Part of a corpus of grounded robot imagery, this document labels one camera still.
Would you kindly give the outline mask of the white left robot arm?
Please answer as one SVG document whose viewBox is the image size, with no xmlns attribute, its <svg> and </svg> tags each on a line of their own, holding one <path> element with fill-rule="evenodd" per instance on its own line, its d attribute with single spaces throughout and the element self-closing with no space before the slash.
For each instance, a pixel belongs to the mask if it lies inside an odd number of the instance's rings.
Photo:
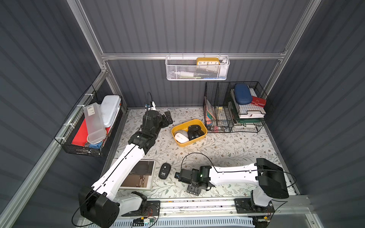
<svg viewBox="0 0 365 228">
<path fill-rule="evenodd" d="M 91 187 L 79 191 L 81 216 L 101 228 L 109 228 L 117 217 L 136 212 L 144 215 L 147 211 L 147 197 L 139 192 L 116 199 L 117 192 L 137 163 L 143 159 L 156 143 L 162 128 L 173 123 L 171 113 L 163 115 L 155 108 L 146 110 L 139 130 L 128 140 L 125 150 L 109 170 Z"/>
</svg>

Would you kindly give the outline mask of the yellow plastic storage box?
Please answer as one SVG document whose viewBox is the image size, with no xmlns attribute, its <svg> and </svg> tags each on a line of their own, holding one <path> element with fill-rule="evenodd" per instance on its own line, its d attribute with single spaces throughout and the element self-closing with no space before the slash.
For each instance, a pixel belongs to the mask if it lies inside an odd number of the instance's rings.
<svg viewBox="0 0 365 228">
<path fill-rule="evenodd" d="M 201 120 L 193 119 L 172 129 L 172 136 L 179 147 L 186 147 L 206 137 L 208 130 Z"/>
</svg>

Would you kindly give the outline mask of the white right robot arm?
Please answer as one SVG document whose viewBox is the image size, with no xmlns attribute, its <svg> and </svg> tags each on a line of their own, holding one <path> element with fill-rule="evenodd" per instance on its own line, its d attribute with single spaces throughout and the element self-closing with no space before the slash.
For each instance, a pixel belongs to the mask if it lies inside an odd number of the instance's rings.
<svg viewBox="0 0 365 228">
<path fill-rule="evenodd" d="M 201 166 L 199 169 L 181 169 L 175 178 L 188 185 L 187 192 L 198 196 L 202 190 L 224 184 L 250 184 L 256 188 L 251 192 L 251 204 L 267 207 L 273 199 L 289 197 L 284 170 L 264 159 L 257 158 L 255 163 L 238 167 Z"/>
</svg>

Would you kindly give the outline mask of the white mouse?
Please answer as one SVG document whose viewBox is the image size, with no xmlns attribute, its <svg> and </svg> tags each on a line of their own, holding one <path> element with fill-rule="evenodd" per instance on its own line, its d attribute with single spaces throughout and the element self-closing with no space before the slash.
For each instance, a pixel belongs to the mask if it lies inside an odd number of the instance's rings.
<svg viewBox="0 0 365 228">
<path fill-rule="evenodd" d="M 184 144 L 184 143 L 189 142 L 189 137 L 186 136 L 186 134 L 183 134 L 181 132 L 176 133 L 174 138 L 180 144 Z"/>
</svg>

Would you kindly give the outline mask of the black mouse with label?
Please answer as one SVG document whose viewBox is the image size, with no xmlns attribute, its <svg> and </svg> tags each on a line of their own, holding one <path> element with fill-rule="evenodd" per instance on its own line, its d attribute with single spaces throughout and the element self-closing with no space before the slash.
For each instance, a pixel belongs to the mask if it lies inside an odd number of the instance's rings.
<svg viewBox="0 0 365 228">
<path fill-rule="evenodd" d="M 170 170 L 171 170 L 171 165 L 167 162 L 163 163 L 160 168 L 158 177 L 162 180 L 166 180 L 170 173 Z"/>
</svg>

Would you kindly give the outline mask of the black Lecoo mouse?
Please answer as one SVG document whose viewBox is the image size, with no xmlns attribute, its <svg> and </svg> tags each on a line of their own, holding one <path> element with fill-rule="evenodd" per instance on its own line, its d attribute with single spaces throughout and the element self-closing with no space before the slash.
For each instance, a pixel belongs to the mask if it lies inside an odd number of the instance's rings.
<svg viewBox="0 0 365 228">
<path fill-rule="evenodd" d="M 193 130 L 188 130 L 188 138 L 189 140 L 194 140 L 196 138 L 196 131 L 193 131 Z"/>
</svg>

